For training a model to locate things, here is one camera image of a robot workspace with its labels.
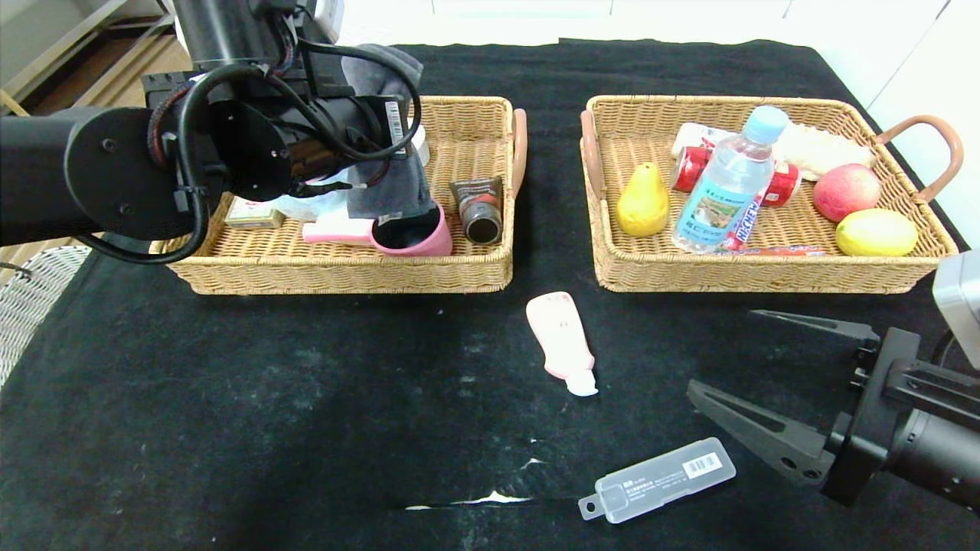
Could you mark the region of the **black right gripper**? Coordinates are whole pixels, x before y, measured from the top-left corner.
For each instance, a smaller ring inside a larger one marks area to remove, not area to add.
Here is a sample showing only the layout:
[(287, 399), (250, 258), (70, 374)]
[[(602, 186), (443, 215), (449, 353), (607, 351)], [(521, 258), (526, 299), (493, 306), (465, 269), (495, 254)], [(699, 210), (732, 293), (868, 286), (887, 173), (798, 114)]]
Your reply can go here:
[(889, 473), (978, 512), (978, 377), (921, 360), (920, 336), (903, 329), (890, 328), (880, 345), (861, 322), (769, 309), (749, 314), (858, 342), (858, 362), (877, 356), (854, 415), (828, 440), (805, 423), (690, 380), (686, 394), (701, 415), (785, 478), (822, 485), (840, 504), (854, 505), (876, 474)]

